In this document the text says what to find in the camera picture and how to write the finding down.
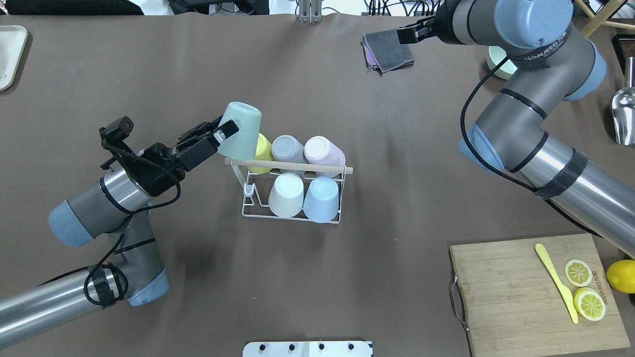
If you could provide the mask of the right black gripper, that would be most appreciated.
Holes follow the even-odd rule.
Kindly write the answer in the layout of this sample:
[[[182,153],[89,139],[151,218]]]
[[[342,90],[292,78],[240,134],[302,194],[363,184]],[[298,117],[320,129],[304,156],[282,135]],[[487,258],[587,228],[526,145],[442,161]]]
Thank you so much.
[[[458,4],[458,0],[444,0],[432,21],[418,21],[399,27],[397,29],[399,43],[415,44],[427,38],[437,37],[447,44],[459,44],[453,29],[453,15]]]

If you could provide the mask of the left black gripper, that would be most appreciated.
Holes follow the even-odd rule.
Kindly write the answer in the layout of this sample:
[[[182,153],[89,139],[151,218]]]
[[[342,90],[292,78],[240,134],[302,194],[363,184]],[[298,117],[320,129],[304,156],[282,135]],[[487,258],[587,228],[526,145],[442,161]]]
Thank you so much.
[[[217,152],[218,147],[239,129],[233,120],[220,124],[222,116],[211,122],[204,121],[183,135],[173,147],[160,142],[145,149],[142,154],[123,150],[123,169],[135,183],[150,196],[159,196],[186,172],[200,165]]]

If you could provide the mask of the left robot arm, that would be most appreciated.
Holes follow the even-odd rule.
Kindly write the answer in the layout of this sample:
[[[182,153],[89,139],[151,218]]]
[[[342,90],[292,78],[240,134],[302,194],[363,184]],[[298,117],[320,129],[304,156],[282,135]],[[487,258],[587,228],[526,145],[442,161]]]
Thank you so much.
[[[240,129],[222,117],[202,122],[179,136],[174,147],[156,143],[140,154],[125,139],[133,130],[128,117],[99,129],[111,158],[99,183],[64,201],[49,214],[50,229],[70,246],[102,234],[113,248],[95,264],[61,274],[33,290],[1,303],[1,347],[38,335],[121,300],[133,306],[161,298],[169,289],[165,265],[150,221],[153,199],[171,187],[181,196],[185,174],[216,153]]]

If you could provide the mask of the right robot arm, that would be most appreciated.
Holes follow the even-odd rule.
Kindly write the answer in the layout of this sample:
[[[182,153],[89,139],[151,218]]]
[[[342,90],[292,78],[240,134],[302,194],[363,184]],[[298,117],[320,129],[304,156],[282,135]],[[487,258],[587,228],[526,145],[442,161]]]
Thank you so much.
[[[491,172],[518,174],[533,194],[633,255],[634,191],[541,128],[560,101],[582,99],[606,74],[572,16],[571,0],[447,0],[397,33],[403,44],[437,37],[502,48],[517,70],[463,134],[463,153]]]

